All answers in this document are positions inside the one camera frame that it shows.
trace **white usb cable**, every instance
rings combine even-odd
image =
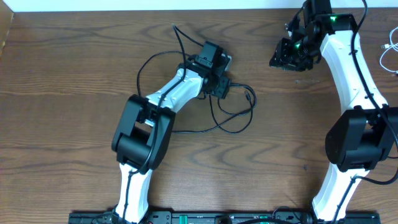
[[[390,44],[384,44],[384,45],[381,46],[381,48],[382,48],[382,49],[385,49],[385,51],[384,51],[384,53],[383,53],[383,54],[381,55],[381,57],[380,57],[380,65],[381,65],[381,67],[383,67],[383,68],[386,69],[387,71],[389,71],[389,72],[395,72],[395,73],[398,75],[398,70],[396,70],[396,71],[389,70],[388,68],[386,68],[386,67],[381,63],[381,60],[382,60],[383,56],[384,56],[384,55],[387,53],[387,51],[389,51],[390,49],[394,49],[396,52],[398,52],[398,43],[394,44],[394,43],[392,42],[392,34],[393,34],[394,31],[397,30],[397,29],[398,29],[398,27],[396,27],[395,29],[393,29],[393,30],[390,32]]]

